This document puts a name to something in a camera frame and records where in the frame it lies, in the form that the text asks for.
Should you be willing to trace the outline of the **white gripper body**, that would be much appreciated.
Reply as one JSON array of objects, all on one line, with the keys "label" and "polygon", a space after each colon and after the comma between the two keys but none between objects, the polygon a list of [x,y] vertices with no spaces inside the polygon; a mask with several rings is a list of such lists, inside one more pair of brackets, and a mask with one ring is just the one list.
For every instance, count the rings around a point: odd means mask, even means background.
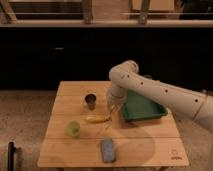
[{"label": "white gripper body", "polygon": [[110,87],[107,91],[107,107],[110,110],[120,107],[126,99],[126,90]]}]

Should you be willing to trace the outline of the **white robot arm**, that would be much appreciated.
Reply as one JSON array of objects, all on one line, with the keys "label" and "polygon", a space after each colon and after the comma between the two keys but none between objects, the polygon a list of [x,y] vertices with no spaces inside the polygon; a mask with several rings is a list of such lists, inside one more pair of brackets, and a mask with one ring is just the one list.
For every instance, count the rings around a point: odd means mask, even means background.
[{"label": "white robot arm", "polygon": [[131,90],[184,114],[213,134],[213,96],[141,76],[133,60],[112,67],[108,77],[111,85],[106,97],[110,105],[123,104]]}]

